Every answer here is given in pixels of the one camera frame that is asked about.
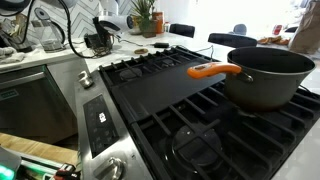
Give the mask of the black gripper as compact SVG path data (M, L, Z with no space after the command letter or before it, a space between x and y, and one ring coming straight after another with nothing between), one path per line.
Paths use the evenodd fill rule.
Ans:
M86 46L93 50L111 50L111 34L99 24L97 17L94 17L92 21L96 29L96 33L84 35Z

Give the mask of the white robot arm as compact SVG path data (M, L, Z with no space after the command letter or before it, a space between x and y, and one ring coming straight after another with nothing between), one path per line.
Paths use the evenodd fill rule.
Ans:
M67 16L69 16L69 8L75 6L78 0L42 1L54 7L64 9ZM31 9L33 3L34 0L0 0L0 13L3 17L15 16L27 7ZM132 29L133 20L129 15L118 14L118 0L99 0L99 4L99 16L94 24L101 43L111 49L111 35Z

